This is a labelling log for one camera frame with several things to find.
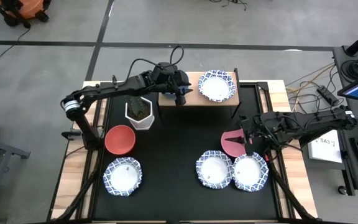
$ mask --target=white paper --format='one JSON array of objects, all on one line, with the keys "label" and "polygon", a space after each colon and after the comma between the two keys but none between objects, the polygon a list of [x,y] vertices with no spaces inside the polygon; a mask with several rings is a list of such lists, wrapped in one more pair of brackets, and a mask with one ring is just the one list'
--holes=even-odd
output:
[{"label": "white paper", "polygon": [[336,130],[332,130],[309,142],[308,147],[310,159],[342,163],[341,149],[339,148]]}]

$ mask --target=potted plant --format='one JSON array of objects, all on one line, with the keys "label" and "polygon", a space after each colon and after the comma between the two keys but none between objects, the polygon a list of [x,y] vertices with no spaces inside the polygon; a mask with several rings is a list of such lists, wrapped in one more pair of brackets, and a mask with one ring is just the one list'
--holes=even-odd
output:
[{"label": "potted plant", "polygon": [[154,122],[152,102],[140,96],[126,96],[125,117],[136,130],[149,130]]}]

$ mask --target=white flower pot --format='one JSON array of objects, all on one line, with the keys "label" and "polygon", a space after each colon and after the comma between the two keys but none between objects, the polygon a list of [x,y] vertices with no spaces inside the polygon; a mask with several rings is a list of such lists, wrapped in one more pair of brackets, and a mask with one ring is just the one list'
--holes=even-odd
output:
[{"label": "white flower pot", "polygon": [[148,115],[148,117],[140,120],[140,121],[136,121],[134,119],[132,119],[127,113],[128,113],[128,103],[125,103],[125,117],[129,120],[129,122],[131,122],[131,124],[133,125],[133,127],[138,130],[149,130],[150,127],[152,126],[153,122],[154,122],[154,114],[153,114],[153,104],[150,100],[141,97],[142,100],[144,100],[146,103],[148,103],[150,105],[150,115]]}]

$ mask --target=wooden board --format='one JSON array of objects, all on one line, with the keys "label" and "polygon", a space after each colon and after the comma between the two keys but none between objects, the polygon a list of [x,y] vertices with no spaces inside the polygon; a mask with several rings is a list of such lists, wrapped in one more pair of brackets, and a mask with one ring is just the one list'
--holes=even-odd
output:
[{"label": "wooden board", "polygon": [[[268,82],[270,99],[272,101],[272,106],[274,111],[281,112],[290,112],[290,104],[288,102],[287,93],[285,91],[284,81],[282,80],[241,80],[240,82]],[[95,85],[100,82],[91,81],[84,82],[84,86]],[[264,111],[267,111],[267,105],[265,97],[263,97],[262,92],[262,104],[264,105]],[[106,106],[106,100],[102,103],[101,114],[99,117],[98,125],[102,125],[102,120],[104,118],[104,109]],[[92,105],[86,118],[88,121],[92,122],[94,116],[94,110],[96,103]],[[292,145],[299,147],[298,141],[292,141]],[[82,140],[70,141],[68,144],[67,153],[81,147],[83,145]],[[314,205],[313,196],[311,194],[311,189],[309,185],[308,175],[306,173],[305,164],[303,162],[302,153],[296,149],[287,147],[283,151],[283,158],[285,163],[285,169],[287,172],[287,177],[291,191],[295,194],[297,199],[300,201],[302,206],[314,217],[317,217],[316,207]],[[70,155],[65,159],[62,175],[60,177],[60,182],[58,185],[58,191],[55,197],[55,203],[52,207],[52,216],[51,218],[59,217],[69,206],[69,204],[75,198],[75,195],[78,193],[81,187],[81,180],[83,176],[84,166],[86,159],[86,150],[82,149],[78,152]],[[92,161],[96,159],[96,152],[93,153]],[[89,209],[89,200],[90,200],[90,191],[87,192],[85,197],[85,205],[83,209],[83,217],[86,216]],[[288,217],[287,205],[285,201],[285,196],[282,190],[279,189],[280,203],[282,204],[283,214],[287,214],[284,217]]]},{"label": "wooden board", "polygon": [[[237,106],[240,103],[238,91],[234,96],[222,103],[213,102],[207,99],[207,97],[201,95],[198,91],[198,80],[200,76],[204,75],[205,72],[186,72],[189,77],[191,86],[189,89],[193,90],[185,95],[186,104],[184,106]],[[237,78],[234,72],[228,72],[233,78],[237,88]],[[175,106],[175,97],[167,96],[162,93],[158,95],[158,103],[160,106]]]}]

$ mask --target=blue patterned paper plate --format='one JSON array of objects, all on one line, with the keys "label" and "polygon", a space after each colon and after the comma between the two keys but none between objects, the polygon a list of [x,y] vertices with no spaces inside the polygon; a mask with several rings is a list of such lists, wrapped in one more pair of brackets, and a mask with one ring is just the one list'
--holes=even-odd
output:
[{"label": "blue patterned paper plate", "polygon": [[210,70],[198,80],[198,90],[211,101],[223,102],[234,96],[236,84],[227,72]]},{"label": "blue patterned paper plate", "polygon": [[269,168],[258,153],[246,154],[236,158],[231,169],[234,183],[238,189],[255,192],[262,189],[269,176]]},{"label": "blue patterned paper plate", "polygon": [[230,184],[232,162],[221,151],[206,151],[196,161],[196,172],[201,183],[212,189],[222,189]]},{"label": "blue patterned paper plate", "polygon": [[132,157],[117,158],[107,166],[103,182],[110,194],[129,196],[142,182],[140,163]]}]

